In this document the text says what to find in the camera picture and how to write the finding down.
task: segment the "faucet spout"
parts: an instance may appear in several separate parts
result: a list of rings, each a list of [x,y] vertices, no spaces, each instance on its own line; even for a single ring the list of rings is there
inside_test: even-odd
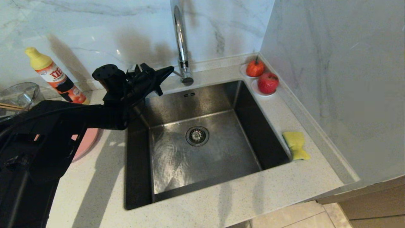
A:
[[[179,51],[178,63],[180,69],[181,82],[187,86],[193,84],[191,70],[188,62],[187,42],[185,38],[185,25],[183,12],[179,0],[170,0],[173,15],[173,23],[176,34],[177,48]]]

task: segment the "drain strainer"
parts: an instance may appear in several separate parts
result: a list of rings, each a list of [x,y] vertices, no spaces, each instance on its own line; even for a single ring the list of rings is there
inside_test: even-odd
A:
[[[208,130],[202,126],[195,126],[188,129],[185,139],[192,146],[202,146],[209,138]]]

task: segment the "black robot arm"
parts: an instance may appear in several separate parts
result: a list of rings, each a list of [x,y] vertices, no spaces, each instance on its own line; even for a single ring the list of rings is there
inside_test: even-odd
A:
[[[124,73],[104,65],[93,78],[107,90],[104,105],[42,101],[30,111],[0,120],[0,228],[45,227],[56,187],[68,169],[87,128],[124,130],[138,116],[133,107],[174,67]]]

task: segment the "red apple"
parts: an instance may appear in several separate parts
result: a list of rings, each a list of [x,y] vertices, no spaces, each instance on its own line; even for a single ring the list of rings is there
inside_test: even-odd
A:
[[[259,91],[265,94],[273,94],[276,91],[278,84],[278,77],[272,72],[262,74],[257,81]]]

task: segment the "sponge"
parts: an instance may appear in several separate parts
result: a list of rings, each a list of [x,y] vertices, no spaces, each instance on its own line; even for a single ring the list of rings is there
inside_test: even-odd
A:
[[[311,158],[311,156],[307,154],[305,150],[303,150],[305,137],[302,132],[285,131],[283,132],[283,137],[291,150],[293,160],[308,160]]]

